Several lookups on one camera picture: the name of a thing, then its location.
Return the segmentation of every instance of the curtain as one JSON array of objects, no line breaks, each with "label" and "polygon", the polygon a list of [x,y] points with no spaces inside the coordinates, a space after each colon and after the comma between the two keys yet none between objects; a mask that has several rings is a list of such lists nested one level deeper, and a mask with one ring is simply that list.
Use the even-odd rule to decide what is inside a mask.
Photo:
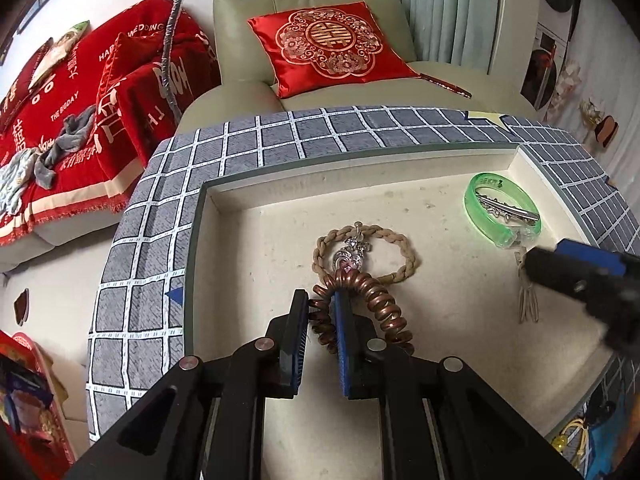
[{"label": "curtain", "polygon": [[498,0],[401,0],[419,60],[487,72]]},{"label": "curtain", "polygon": [[568,58],[580,65],[582,83],[554,122],[584,142],[582,100],[601,103],[613,116],[616,137],[593,155],[640,218],[640,41],[611,0],[582,0]]}]

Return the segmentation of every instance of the green bracelet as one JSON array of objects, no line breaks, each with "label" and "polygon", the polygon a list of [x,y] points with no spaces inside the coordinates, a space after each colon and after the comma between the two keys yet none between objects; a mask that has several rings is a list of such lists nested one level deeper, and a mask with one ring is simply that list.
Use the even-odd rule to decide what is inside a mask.
[{"label": "green bracelet", "polygon": [[[477,191],[482,188],[495,189],[504,193],[513,202],[513,206],[534,213],[536,221],[519,222],[518,225],[506,225],[489,214],[478,200]],[[540,234],[542,221],[538,208],[520,186],[508,178],[495,173],[479,173],[471,179],[465,191],[465,208],[473,224],[496,246],[508,249],[514,245],[529,245]]]}]

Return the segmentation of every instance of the leather sofa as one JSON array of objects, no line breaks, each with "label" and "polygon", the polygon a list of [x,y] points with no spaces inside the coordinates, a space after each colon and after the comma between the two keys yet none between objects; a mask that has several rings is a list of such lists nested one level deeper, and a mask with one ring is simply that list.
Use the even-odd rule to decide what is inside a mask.
[{"label": "leather sofa", "polygon": [[[418,78],[340,84],[278,99],[273,67],[247,19],[283,10],[364,1],[395,52],[414,71],[471,92],[467,99]],[[400,0],[214,0],[216,51],[222,85],[202,95],[185,112],[178,133],[241,116],[348,105],[417,105],[503,112],[535,118],[531,104],[510,84],[478,70],[416,59]]]}]

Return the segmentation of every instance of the gray plaid tablecloth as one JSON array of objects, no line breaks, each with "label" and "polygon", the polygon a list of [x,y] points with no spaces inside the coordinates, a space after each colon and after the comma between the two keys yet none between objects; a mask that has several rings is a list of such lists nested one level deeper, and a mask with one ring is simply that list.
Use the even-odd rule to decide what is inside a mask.
[{"label": "gray plaid tablecloth", "polygon": [[[181,302],[168,293],[184,286],[204,182],[318,156],[459,142],[519,144],[600,247],[640,254],[638,222],[602,168],[570,134],[535,121],[439,108],[343,107],[240,119],[175,136],[158,146],[133,193],[97,293],[86,385],[91,440],[183,356]],[[621,378],[635,391],[636,373],[632,364],[616,362],[603,382],[606,393]]]}]

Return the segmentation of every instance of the white tray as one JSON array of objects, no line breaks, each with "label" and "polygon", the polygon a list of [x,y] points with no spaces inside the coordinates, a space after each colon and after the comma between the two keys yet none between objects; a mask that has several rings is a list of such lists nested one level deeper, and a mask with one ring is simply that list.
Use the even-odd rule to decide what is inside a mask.
[{"label": "white tray", "polygon": [[[415,355],[460,356],[548,434],[597,382],[611,352],[580,304],[545,289],[537,291],[540,322],[518,323],[514,251],[484,238],[463,205],[481,171],[510,178],[536,202],[539,245],[589,241],[519,148],[357,158],[210,187],[187,268],[195,353],[229,355],[264,335],[272,317],[288,312],[296,288],[311,292],[318,282],[310,270],[316,239],[357,220],[376,223],[409,237],[422,259],[414,276],[390,286],[414,333]],[[366,270],[377,276],[401,263],[398,248],[374,240]],[[308,339],[300,394],[267,401],[269,478],[380,478],[377,402],[345,400],[335,357],[311,331]]]}]

